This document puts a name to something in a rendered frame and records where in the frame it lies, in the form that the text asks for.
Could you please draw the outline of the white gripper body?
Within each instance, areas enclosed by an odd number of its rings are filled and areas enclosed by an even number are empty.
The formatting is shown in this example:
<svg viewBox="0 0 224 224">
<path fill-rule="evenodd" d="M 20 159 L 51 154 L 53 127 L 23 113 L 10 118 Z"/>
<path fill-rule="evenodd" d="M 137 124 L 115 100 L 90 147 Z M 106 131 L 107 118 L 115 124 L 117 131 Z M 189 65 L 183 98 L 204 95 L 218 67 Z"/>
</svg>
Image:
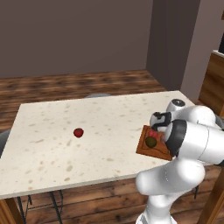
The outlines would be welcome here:
<svg viewBox="0 0 224 224">
<path fill-rule="evenodd" d="M 155 131 L 164 132 L 168 126 L 169 116 L 166 113 L 155 112 L 150 117 L 150 127 Z"/>
</svg>

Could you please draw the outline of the red bell pepper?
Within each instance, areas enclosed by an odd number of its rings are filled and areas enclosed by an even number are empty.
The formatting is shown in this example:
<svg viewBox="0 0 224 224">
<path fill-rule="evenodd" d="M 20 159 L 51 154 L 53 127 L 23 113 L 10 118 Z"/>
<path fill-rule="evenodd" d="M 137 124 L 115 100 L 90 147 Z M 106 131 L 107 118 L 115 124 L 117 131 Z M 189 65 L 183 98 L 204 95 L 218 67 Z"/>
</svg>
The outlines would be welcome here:
<svg viewBox="0 0 224 224">
<path fill-rule="evenodd" d="M 149 130 L 149 136 L 154 137 L 156 139 L 159 139 L 161 137 L 161 134 L 153 129 Z"/>
</svg>

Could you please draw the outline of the dark green avocado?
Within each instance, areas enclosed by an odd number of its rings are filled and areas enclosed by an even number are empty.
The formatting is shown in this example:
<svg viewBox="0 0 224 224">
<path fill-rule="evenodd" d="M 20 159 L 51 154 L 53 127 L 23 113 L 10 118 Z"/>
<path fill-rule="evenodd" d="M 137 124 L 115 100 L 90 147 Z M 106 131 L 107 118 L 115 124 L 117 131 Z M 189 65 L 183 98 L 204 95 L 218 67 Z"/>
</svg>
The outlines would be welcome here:
<svg viewBox="0 0 224 224">
<path fill-rule="evenodd" d="M 157 145 L 157 139 L 152 137 L 152 136 L 147 136 L 145 138 L 145 144 L 149 147 L 149 148 L 154 148 Z"/>
</svg>

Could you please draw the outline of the wooden cutting board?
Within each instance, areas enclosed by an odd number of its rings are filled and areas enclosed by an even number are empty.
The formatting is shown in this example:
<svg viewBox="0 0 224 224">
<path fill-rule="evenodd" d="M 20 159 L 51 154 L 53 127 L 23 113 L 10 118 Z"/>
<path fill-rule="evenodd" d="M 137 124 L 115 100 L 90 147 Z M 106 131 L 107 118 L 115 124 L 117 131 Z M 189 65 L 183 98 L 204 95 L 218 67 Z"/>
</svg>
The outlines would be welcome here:
<svg viewBox="0 0 224 224">
<path fill-rule="evenodd" d="M 138 146 L 136 147 L 136 153 L 153 157 L 153 158 L 161 158 L 167 161 L 172 160 L 172 156 L 168 149 L 165 146 L 165 142 L 163 140 L 164 133 L 159 132 L 161 137 L 157 139 L 157 145 L 154 148 L 149 148 L 145 144 L 145 138 L 149 137 L 149 130 L 151 130 L 150 126 L 144 125 L 141 136 L 139 138 Z"/>
</svg>

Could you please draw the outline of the red tomato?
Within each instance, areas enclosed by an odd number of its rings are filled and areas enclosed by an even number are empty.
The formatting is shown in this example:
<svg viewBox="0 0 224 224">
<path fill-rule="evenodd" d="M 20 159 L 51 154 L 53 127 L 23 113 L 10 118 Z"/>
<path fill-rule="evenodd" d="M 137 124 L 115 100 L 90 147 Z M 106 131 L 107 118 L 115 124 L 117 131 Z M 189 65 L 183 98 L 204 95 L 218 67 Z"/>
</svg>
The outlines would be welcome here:
<svg viewBox="0 0 224 224">
<path fill-rule="evenodd" d="M 84 134 L 84 130 L 82 128 L 77 128 L 73 131 L 73 135 L 78 138 L 82 137 L 83 134 Z"/>
</svg>

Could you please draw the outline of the wooden cabinet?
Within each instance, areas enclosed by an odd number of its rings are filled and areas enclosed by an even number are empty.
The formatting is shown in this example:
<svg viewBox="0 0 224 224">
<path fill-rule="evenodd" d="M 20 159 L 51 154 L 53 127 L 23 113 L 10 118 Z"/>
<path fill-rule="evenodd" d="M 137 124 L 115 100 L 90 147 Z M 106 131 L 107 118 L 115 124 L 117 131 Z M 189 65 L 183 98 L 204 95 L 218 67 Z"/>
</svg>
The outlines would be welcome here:
<svg viewBox="0 0 224 224">
<path fill-rule="evenodd" d="M 224 54 L 216 50 L 211 53 L 199 100 L 224 118 Z"/>
</svg>

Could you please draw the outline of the black appliance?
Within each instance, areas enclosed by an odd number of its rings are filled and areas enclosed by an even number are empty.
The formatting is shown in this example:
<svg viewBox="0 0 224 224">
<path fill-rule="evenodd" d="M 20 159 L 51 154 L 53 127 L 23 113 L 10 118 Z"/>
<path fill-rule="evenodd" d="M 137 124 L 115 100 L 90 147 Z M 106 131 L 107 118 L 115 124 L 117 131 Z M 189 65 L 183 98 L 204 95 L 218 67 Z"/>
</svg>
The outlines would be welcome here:
<svg viewBox="0 0 224 224">
<path fill-rule="evenodd" d="M 221 42 L 220 42 L 218 52 L 224 54 L 224 32 L 223 32 L 223 35 L 222 35 L 222 39 L 221 39 Z"/>
</svg>

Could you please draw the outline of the wooden table leg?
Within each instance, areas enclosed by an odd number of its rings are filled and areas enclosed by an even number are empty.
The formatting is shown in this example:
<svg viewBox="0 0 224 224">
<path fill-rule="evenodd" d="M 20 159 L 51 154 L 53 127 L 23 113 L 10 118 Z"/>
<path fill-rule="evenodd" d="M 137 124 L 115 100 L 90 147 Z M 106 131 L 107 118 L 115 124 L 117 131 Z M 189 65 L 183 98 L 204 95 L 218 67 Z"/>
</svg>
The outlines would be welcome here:
<svg viewBox="0 0 224 224">
<path fill-rule="evenodd" d="M 0 224 L 24 224 L 14 199 L 0 199 Z"/>
<path fill-rule="evenodd" d="M 213 190 L 206 202 L 206 224 L 214 224 L 219 211 L 224 205 L 224 168 L 221 169 Z"/>
</svg>

